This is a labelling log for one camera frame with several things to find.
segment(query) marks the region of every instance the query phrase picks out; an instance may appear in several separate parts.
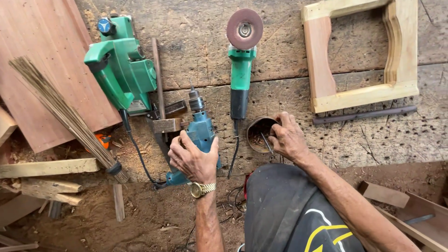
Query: hand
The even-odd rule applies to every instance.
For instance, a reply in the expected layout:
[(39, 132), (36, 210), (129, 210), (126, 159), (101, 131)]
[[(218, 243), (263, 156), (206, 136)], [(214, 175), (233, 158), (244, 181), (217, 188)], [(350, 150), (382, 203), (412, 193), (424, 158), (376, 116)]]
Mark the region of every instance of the hand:
[(274, 151), (297, 165), (301, 164), (310, 151), (295, 117), (283, 111), (273, 118), (280, 123), (272, 125), (271, 136), (268, 137), (274, 144)]
[(210, 152), (203, 153), (191, 141), (185, 130), (175, 137), (170, 145), (170, 164), (179, 169), (191, 182), (199, 184), (216, 183), (216, 163), (218, 162), (218, 137), (213, 139)]

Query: blue power drill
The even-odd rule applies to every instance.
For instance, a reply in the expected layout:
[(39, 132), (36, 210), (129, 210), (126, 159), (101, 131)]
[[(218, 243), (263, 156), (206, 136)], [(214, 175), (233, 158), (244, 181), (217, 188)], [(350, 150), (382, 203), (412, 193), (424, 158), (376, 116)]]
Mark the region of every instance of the blue power drill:
[[(191, 85), (191, 90), (190, 93), (188, 93), (188, 96), (190, 97), (188, 103), (190, 104), (191, 111), (193, 111), (193, 121), (188, 125), (187, 135), (202, 152), (208, 153), (215, 137), (211, 119), (207, 116), (202, 96), (200, 96), (199, 92), (194, 89), (193, 85)], [(220, 169), (221, 166), (221, 159), (218, 157), (216, 168)], [(172, 168), (171, 171), (167, 173), (166, 179), (166, 184), (168, 186), (178, 186), (190, 182), (190, 180), (176, 168)]]

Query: man's left hand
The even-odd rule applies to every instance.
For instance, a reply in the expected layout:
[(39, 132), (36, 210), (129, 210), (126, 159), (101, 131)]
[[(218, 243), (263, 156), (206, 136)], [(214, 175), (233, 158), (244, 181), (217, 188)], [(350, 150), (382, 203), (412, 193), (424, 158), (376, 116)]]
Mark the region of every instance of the man's left hand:
[(218, 137), (215, 136), (210, 152), (203, 153), (191, 141), (185, 130), (175, 137), (170, 145), (168, 156), (170, 164), (181, 172), (191, 182), (200, 184), (216, 183), (216, 163), (218, 162)]

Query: wooden workbench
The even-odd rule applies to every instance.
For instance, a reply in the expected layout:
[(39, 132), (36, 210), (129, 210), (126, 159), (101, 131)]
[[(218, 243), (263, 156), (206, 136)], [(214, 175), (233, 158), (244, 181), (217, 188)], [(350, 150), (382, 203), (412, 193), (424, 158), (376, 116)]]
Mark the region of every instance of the wooden workbench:
[[(448, 0), (419, 1), (418, 84), (420, 95), (388, 102), (329, 112), (331, 115), (402, 107), (416, 104), (418, 113), (370, 118), (355, 122), (313, 126), (303, 27), (302, 6), (312, 0), (220, 1), (166, 0), (113, 1), (76, 0), (93, 40), (98, 41), (96, 21), (116, 12), (130, 14), (146, 55), (152, 58), (151, 38), (160, 46), (165, 102), (188, 100), (189, 77), (206, 101), (209, 115), (220, 137), (220, 153), (227, 173), (235, 140), (229, 113), (230, 60), (225, 38), (227, 20), (239, 8), (257, 11), (264, 34), (257, 46), (247, 120), (286, 110), (296, 116), (310, 148), (331, 168), (386, 165), (446, 160), (448, 157)], [(388, 50), (381, 10), (371, 10), (332, 19), (328, 55), (338, 91), (383, 82)], [(191, 121), (191, 113), (184, 114)], [(164, 178), (168, 166), (143, 117), (131, 119), (133, 133), (143, 146), (154, 177)], [(147, 181), (135, 153), (119, 156), (131, 181)], [(253, 151), (241, 139), (233, 175), (246, 174), (267, 163), (269, 156)]]

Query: watch face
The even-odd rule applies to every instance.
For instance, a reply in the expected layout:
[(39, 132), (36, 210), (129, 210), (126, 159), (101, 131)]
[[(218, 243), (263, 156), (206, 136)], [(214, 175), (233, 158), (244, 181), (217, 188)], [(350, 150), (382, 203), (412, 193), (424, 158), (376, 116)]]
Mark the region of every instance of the watch face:
[(190, 186), (191, 195), (195, 198), (199, 198), (202, 194), (201, 187), (197, 183), (193, 183)]

